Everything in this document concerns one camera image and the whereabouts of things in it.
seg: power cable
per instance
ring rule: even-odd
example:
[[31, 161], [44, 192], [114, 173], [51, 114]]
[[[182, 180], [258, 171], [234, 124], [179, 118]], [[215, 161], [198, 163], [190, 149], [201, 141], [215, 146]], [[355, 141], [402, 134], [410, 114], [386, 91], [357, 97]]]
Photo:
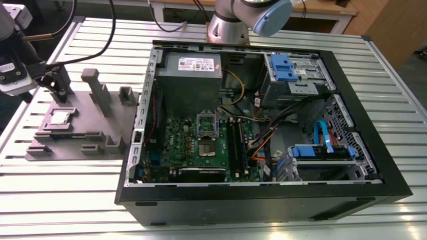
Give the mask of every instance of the power cable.
[[150, 13], [151, 13], [153, 20], [154, 20], [155, 24], [158, 25], [158, 27], [161, 28], [162, 31], [165, 31], [167, 33], [174, 33], [187, 25], [187, 21], [185, 21], [185, 22], [181, 23], [181, 25], [175, 29], [171, 29], [171, 30], [165, 29], [162, 27], [161, 23], [158, 22], [157, 15], [155, 15], [155, 10], [154, 10], [154, 6], [153, 6], [151, 1], [147, 0], [147, 3], [149, 3], [149, 8], [150, 8]]
[[48, 39], [54, 39], [56, 38], [62, 32], [70, 27], [70, 25], [72, 24], [75, 15], [76, 15], [76, 10], [78, 10], [78, 0], [72, 0], [72, 7], [71, 7], [71, 13], [68, 16], [68, 20], [64, 23], [64, 25], [60, 27], [60, 29], [52, 33], [46, 33], [46, 34], [39, 34], [39, 35], [32, 35], [32, 36], [24, 36], [22, 38], [22, 40], [24, 42], [34, 42], [34, 41], [43, 41], [43, 40], [48, 40]]
[[198, 6], [199, 10], [203, 12], [205, 20], [209, 22], [210, 21], [210, 16], [209, 16], [206, 8], [203, 7], [203, 5], [202, 5], [199, 0], [193, 0], [193, 1], [194, 1], [194, 4]]
[[306, 5], [305, 0], [302, 0], [302, 4], [305, 5], [305, 8], [303, 8], [303, 10], [302, 10], [302, 18], [305, 19], [305, 18], [306, 18], [306, 15], [307, 15], [307, 5]]
[[113, 40], [114, 40], [115, 32], [117, 32], [117, 9], [115, 9], [115, 3], [114, 3], [114, 0], [109, 0], [109, 2], [110, 2], [110, 8], [111, 8], [113, 25], [111, 25], [110, 37], [109, 37], [109, 40], [107, 40], [107, 43], [106, 43], [103, 49], [99, 51], [99, 53], [97, 53], [97, 54], [94, 54], [91, 56], [86, 56], [86, 57], [82, 57], [82, 58], [78, 58], [78, 59], [72, 59], [72, 60], [68, 60], [68, 61], [56, 62], [56, 63], [48, 65], [51, 67], [51, 69], [55, 68], [55, 67], [59, 67], [59, 66], [64, 66], [67, 64], [75, 64], [75, 63], [79, 63], [82, 61], [94, 59], [94, 58], [99, 57], [101, 55], [103, 55], [103, 53], [109, 49], [110, 44], [113, 43]]

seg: wooden desk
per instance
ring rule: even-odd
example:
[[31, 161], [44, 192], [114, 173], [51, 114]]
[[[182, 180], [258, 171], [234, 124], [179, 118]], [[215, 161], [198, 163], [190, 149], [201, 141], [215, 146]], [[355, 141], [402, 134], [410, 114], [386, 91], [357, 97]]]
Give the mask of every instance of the wooden desk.
[[[201, 3], [203, 4], [207, 11], [215, 10], [215, 2], [217, 0], [201, 0]], [[159, 22], [165, 22], [165, 8], [193, 10], [198, 9], [194, 0], [151, 0], [151, 5], [154, 8], [155, 17]], [[359, 13], [351, 2], [347, 4], [347, 7], [341, 7], [335, 5], [335, 0], [306, 0], [306, 6], [306, 18], [337, 21], [330, 32], [331, 34], [342, 34], [353, 17]], [[291, 17], [301, 18], [303, 16], [303, 11], [305, 5], [303, 3], [299, 3], [294, 7]]]

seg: slotted metal table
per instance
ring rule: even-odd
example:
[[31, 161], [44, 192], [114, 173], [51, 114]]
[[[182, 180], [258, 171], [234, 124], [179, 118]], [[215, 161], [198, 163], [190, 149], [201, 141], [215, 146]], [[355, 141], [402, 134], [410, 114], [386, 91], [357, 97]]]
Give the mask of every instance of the slotted metal table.
[[[111, 20], [74, 22], [50, 61], [101, 51]], [[119, 20], [103, 56], [67, 65], [71, 87], [88, 91], [80, 74], [97, 68], [111, 91], [141, 91], [153, 40], [206, 41], [206, 26], [166, 33], [153, 22]], [[143, 227], [117, 206], [122, 159], [36, 161], [27, 147], [52, 100], [44, 88], [22, 104], [0, 137], [0, 236], [91, 239], [423, 239], [427, 236], [427, 113], [375, 45], [361, 36], [282, 31], [273, 37], [250, 35], [253, 45], [330, 50], [377, 126], [414, 196], [378, 205], [337, 221]]]

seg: gray robot arm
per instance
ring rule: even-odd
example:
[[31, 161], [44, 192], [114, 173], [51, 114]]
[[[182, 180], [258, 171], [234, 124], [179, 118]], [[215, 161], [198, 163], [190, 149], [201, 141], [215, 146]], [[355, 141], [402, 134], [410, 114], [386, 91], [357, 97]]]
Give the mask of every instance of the gray robot arm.
[[275, 34], [293, 13], [290, 0], [217, 0], [210, 22], [209, 41], [222, 44], [246, 44], [249, 27], [262, 37]]

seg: ram slot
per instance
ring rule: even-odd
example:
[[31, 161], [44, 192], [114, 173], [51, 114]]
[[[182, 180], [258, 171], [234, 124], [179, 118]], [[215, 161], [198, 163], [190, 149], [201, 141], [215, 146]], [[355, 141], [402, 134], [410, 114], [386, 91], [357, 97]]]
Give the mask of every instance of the ram slot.
[[241, 162], [242, 162], [242, 170], [243, 173], [246, 171], [246, 169], [249, 168], [249, 157], [247, 157], [247, 144], [246, 144], [246, 134], [245, 134], [245, 130], [243, 130], [243, 124], [241, 122], [237, 122], [238, 124], [238, 128], [239, 128], [239, 139], [241, 139]]
[[239, 164], [238, 164], [238, 148], [235, 141], [235, 124], [234, 122], [227, 122], [227, 148], [229, 148], [229, 166], [230, 173], [235, 176], [235, 173], [239, 173]]

